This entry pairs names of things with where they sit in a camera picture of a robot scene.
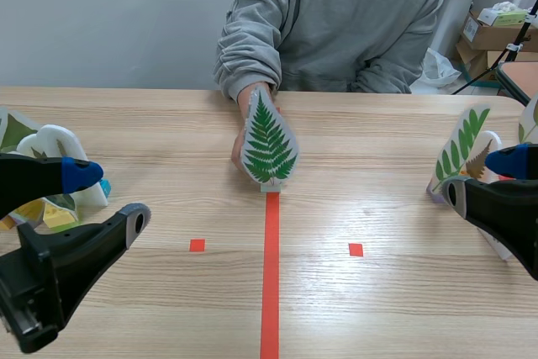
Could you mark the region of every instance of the wood grain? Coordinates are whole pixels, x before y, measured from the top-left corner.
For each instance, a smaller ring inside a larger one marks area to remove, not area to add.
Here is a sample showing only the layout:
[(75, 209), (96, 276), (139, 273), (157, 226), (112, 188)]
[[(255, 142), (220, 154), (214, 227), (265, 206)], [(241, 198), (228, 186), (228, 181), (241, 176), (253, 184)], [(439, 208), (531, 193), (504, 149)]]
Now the wood grain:
[[(36, 358), (257, 358), (265, 201), (229, 161), (218, 92), (3, 88), (2, 104), (73, 130), (111, 204), (153, 219)], [(425, 188), (466, 106), (516, 142), (507, 98), (280, 93), (302, 150), (281, 196), (281, 358), (494, 359), (538, 351), (538, 284)], [(188, 252), (192, 238), (206, 253)], [(350, 257), (348, 243), (364, 245)], [(0, 253), (17, 247), (0, 233)], [(0, 335), (0, 358), (22, 357)]]

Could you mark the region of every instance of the gray hoodie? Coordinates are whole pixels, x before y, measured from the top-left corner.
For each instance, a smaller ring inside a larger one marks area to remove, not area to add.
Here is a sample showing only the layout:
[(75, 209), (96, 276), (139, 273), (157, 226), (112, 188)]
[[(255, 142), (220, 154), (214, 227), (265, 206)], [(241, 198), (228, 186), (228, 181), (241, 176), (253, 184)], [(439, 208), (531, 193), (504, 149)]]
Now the gray hoodie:
[(411, 92), (442, 0), (235, 0), (215, 81), (281, 90)]

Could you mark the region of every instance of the plastic bag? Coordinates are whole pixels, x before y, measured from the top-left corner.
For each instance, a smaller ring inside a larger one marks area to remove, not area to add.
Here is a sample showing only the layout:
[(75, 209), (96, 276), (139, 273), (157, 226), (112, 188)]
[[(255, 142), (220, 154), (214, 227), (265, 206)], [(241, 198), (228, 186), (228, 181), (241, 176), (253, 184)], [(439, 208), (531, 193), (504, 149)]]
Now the plastic bag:
[(428, 48), (424, 58), (424, 70), (419, 82), (433, 87), (443, 87), (451, 84), (461, 75), (452, 67), (451, 62), (439, 52)]

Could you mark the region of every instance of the tripod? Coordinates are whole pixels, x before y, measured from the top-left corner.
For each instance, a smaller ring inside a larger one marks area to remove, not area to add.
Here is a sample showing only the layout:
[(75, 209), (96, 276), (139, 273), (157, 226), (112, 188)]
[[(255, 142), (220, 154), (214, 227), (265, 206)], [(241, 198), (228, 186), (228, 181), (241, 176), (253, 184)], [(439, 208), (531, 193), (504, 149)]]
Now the tripod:
[(479, 76), (475, 77), (474, 79), (472, 79), (469, 83), (467, 83), (463, 87), (458, 88), (454, 93), (452, 93), (452, 95), (458, 94), (462, 90), (464, 90), (464, 89), (468, 88), (469, 86), (471, 86), (474, 82), (479, 80), (481, 77), (484, 77), (489, 72), (494, 71), (495, 69), (497, 69), (498, 64), (500, 63), (500, 61), (503, 60), (503, 58), (504, 58), (504, 56), (506, 55), (507, 52), (508, 52), (508, 56), (506, 56), (506, 62), (515, 61), (515, 58), (517, 57), (518, 52), (520, 52), (521, 48), (523, 48), (523, 43), (525, 41), (529, 40), (529, 38), (527, 38), (525, 36), (527, 35), (527, 30), (529, 29), (530, 25), (536, 19), (536, 12), (538, 12), (538, 0), (536, 0), (535, 5), (530, 10), (530, 13), (527, 14), (527, 16), (525, 17), (525, 23), (521, 27), (520, 33), (515, 38), (514, 43), (506, 45), (506, 48), (504, 49), (503, 53), (501, 53), (501, 55), (497, 58), (497, 60), (484, 73), (482, 73)]

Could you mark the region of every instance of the hoodie sleeve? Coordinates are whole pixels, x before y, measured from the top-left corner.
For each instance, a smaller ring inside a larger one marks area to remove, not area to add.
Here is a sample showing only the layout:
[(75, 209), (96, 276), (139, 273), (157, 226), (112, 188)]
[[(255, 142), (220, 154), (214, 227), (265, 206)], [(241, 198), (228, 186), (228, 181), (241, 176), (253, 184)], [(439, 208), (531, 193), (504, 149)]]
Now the hoodie sleeve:
[(353, 92), (404, 92), (422, 74), (422, 61), (433, 34), (443, 0), (428, 0), (417, 19), (387, 52), (357, 72)]
[(235, 0), (226, 15), (217, 46), (214, 79), (226, 97), (237, 100), (240, 91), (255, 82), (278, 88), (282, 81), (281, 27), (288, 0)]

